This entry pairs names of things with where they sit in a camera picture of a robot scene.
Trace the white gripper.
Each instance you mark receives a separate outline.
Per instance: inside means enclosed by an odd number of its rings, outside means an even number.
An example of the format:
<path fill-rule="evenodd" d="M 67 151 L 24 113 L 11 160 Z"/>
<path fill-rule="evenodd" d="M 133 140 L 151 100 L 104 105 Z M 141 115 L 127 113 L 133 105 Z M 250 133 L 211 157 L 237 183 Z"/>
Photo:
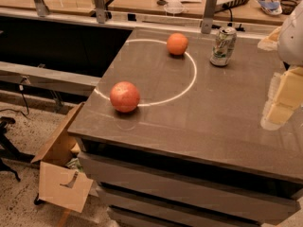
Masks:
<path fill-rule="evenodd" d="M 283 74 L 274 73 L 264 105 L 260 125 L 268 131 L 281 128 L 303 104 L 303 1 L 282 27 L 275 28 L 258 42 L 258 48 L 277 51 L 291 66 Z"/>

